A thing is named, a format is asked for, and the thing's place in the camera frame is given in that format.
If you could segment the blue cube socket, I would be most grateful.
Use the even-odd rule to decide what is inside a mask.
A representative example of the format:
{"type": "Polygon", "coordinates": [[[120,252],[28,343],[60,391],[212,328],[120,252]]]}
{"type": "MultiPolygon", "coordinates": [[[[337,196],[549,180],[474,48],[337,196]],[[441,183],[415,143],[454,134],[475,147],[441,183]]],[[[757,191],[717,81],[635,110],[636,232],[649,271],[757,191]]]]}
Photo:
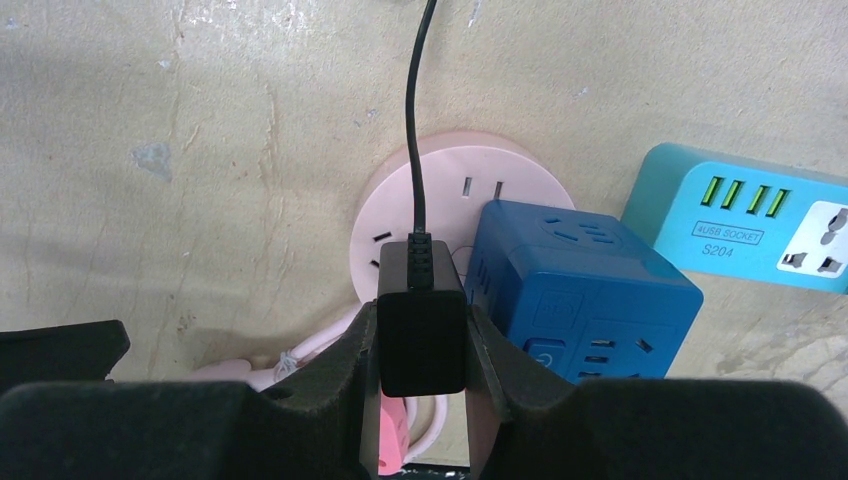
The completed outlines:
{"type": "Polygon", "coordinates": [[[505,200],[482,210],[465,289],[510,342],[572,383],[665,376],[704,301],[616,218],[505,200]]]}

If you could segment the black power adapter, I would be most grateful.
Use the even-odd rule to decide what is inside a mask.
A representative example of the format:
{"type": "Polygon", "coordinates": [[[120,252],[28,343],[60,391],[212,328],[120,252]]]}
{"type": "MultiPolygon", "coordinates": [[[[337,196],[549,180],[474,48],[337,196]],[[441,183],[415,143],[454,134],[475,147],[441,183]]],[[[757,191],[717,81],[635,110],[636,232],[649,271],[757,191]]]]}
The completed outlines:
{"type": "Polygon", "coordinates": [[[451,394],[465,387],[466,297],[450,251],[427,229],[426,194],[415,118],[419,68],[437,3],[426,3],[405,93],[413,224],[403,242],[380,250],[376,303],[380,377],[389,397],[451,394]]]}

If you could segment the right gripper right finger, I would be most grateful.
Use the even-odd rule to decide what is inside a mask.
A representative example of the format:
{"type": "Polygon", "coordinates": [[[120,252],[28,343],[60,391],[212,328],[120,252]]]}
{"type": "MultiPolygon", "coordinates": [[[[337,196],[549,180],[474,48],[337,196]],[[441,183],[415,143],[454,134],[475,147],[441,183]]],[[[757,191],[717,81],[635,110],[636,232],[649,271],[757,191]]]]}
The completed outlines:
{"type": "Polygon", "coordinates": [[[847,424],[795,382],[597,377],[572,384],[468,311],[476,479],[843,479],[847,424]]]}

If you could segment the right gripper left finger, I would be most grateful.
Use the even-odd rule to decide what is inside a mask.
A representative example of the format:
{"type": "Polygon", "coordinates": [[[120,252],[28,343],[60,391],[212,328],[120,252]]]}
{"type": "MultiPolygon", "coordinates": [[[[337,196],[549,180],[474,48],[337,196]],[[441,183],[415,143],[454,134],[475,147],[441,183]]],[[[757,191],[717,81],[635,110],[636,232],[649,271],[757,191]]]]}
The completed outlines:
{"type": "Polygon", "coordinates": [[[376,311],[282,382],[41,382],[1,400],[5,479],[373,479],[376,311]]]}

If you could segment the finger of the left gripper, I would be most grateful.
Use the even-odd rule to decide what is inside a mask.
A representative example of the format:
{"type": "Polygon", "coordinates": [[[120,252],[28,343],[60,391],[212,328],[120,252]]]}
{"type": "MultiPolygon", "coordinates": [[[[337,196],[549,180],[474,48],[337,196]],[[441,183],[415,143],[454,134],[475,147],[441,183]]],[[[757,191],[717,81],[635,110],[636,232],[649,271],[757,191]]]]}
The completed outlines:
{"type": "Polygon", "coordinates": [[[115,319],[1,334],[1,392],[53,381],[98,381],[130,349],[115,319]]]}

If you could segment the pink square plug adapter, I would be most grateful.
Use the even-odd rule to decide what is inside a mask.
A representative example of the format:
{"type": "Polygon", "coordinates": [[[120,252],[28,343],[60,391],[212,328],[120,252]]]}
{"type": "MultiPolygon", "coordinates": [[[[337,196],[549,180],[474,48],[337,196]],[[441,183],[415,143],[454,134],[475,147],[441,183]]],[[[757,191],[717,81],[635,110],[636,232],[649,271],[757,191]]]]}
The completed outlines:
{"type": "Polygon", "coordinates": [[[378,474],[393,475],[405,464],[409,448],[407,411],[402,398],[381,396],[378,474]]]}

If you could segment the teal power strip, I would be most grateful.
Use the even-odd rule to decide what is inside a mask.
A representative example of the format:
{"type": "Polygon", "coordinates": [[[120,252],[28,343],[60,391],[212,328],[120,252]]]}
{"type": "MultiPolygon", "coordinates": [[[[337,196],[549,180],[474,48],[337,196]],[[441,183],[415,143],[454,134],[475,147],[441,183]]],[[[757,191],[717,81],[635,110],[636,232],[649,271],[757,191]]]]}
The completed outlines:
{"type": "Polygon", "coordinates": [[[681,270],[847,291],[844,177],[663,143],[621,220],[681,270]]]}

